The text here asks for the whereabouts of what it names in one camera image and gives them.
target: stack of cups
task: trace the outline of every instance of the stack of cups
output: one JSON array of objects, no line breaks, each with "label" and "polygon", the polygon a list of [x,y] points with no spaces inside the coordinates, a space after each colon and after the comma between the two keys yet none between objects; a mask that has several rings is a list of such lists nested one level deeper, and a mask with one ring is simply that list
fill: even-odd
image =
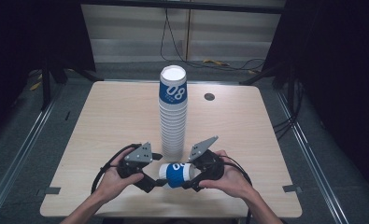
[{"label": "stack of cups", "polygon": [[159,106],[163,157],[167,161],[179,161],[187,119],[187,78],[182,67],[171,65],[161,72]]}]

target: wooden table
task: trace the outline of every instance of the wooden table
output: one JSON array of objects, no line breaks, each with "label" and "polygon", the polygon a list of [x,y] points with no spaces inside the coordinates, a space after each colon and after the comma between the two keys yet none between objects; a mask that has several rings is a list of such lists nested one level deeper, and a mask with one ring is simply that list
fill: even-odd
[{"label": "wooden table", "polygon": [[[132,143],[151,142],[161,153],[158,106],[159,83],[96,82],[50,184],[61,188],[46,195],[40,212],[45,217],[68,216],[91,192],[92,182],[118,150]],[[215,100],[205,99],[213,93]],[[291,185],[263,99],[255,87],[189,84],[186,140],[183,162],[192,145],[217,135],[210,148],[225,149],[248,172],[257,189],[279,217],[302,214]],[[166,161],[144,169],[158,178]],[[129,186],[98,212],[102,217],[245,217],[246,205],[216,189],[155,188],[150,193]]]}]

